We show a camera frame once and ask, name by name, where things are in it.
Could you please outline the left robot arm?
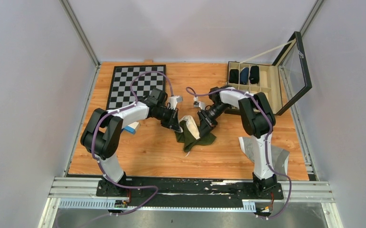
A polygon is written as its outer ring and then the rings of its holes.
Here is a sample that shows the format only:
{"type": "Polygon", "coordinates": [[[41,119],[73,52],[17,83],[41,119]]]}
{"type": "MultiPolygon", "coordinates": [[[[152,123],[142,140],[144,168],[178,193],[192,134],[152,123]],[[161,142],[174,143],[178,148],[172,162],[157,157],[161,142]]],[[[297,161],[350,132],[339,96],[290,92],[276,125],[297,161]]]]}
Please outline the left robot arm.
{"type": "Polygon", "coordinates": [[[126,173],[121,168],[116,150],[125,127],[148,118],[160,121],[164,128],[182,132],[178,123],[177,104],[181,96],[171,96],[160,89],[153,89],[148,96],[137,99],[130,105],[114,110],[97,108],[81,136],[81,144],[91,153],[103,173],[102,179],[115,196],[122,196],[129,188],[126,173]]]}

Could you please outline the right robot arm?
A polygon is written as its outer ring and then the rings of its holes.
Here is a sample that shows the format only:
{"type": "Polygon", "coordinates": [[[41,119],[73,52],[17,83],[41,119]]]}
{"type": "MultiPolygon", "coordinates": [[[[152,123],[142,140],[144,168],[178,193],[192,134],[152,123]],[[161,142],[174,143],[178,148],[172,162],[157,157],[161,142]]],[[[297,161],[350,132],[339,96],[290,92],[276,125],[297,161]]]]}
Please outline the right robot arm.
{"type": "Polygon", "coordinates": [[[227,108],[237,107],[242,126],[250,136],[253,151],[253,193],[258,198],[273,197],[277,175],[272,165],[271,137],[275,117],[264,93],[251,94],[232,86],[214,87],[207,94],[213,101],[208,109],[197,112],[199,135],[205,136],[218,125],[217,118],[227,108]]]}

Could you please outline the green underwear white waistband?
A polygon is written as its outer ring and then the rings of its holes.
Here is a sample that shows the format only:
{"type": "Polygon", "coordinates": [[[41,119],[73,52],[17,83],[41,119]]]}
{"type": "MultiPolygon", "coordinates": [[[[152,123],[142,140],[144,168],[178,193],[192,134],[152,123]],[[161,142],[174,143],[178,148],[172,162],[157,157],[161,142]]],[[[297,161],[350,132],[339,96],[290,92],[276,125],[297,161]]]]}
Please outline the green underwear white waistband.
{"type": "Polygon", "coordinates": [[[194,146],[211,145],[216,140],[212,133],[200,136],[198,125],[191,115],[183,116],[178,122],[182,132],[175,132],[175,136],[177,142],[183,144],[183,152],[190,153],[194,146]]]}

